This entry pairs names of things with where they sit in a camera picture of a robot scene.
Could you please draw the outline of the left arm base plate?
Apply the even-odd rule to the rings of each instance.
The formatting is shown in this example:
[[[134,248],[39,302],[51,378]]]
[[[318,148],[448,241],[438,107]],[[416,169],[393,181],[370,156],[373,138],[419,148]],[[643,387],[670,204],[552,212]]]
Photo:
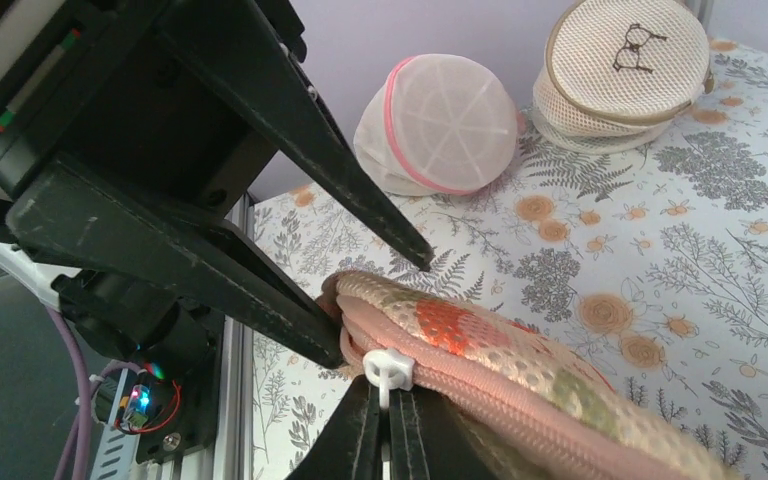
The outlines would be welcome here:
[[[137,464],[164,463],[214,443],[220,380],[215,354],[178,376],[155,363],[113,361],[89,378],[93,419],[137,441]]]

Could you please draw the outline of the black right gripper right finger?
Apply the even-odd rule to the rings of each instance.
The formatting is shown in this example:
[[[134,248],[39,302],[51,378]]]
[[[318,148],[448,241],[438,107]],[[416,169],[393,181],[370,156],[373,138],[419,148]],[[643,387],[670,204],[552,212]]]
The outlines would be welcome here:
[[[394,390],[389,406],[389,477],[398,480],[493,479],[442,395]]]

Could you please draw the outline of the floral peach mesh laundry bag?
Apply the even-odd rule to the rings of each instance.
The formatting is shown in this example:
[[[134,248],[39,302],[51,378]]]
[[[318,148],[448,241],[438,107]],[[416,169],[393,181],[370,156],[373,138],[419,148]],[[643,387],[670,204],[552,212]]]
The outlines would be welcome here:
[[[375,349],[413,358],[413,388],[450,401],[505,478],[738,477],[567,347],[495,312],[359,270],[328,277],[319,301],[341,320],[350,365],[364,372]]]

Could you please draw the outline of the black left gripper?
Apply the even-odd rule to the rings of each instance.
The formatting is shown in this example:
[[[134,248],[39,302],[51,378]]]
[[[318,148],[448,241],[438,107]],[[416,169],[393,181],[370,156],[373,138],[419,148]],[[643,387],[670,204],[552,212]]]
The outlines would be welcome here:
[[[304,31],[288,1],[0,1],[0,219],[23,247],[342,366],[338,323],[198,209],[227,212],[280,150],[429,269],[432,247],[360,168],[303,71]]]

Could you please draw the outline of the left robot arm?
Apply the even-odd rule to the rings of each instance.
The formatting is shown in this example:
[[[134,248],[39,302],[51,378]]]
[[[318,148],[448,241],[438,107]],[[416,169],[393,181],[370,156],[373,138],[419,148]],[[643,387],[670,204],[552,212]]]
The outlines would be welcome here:
[[[0,1],[0,267],[161,386],[140,461],[216,432],[220,319],[315,363],[322,308],[227,215],[277,153],[420,269],[433,250],[360,168],[302,69],[288,1]]]

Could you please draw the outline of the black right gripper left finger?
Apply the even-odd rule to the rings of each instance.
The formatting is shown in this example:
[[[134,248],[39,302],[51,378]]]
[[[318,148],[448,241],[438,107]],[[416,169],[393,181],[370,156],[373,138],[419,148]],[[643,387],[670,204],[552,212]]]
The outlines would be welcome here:
[[[378,389],[359,376],[287,480],[381,480],[381,445]]]

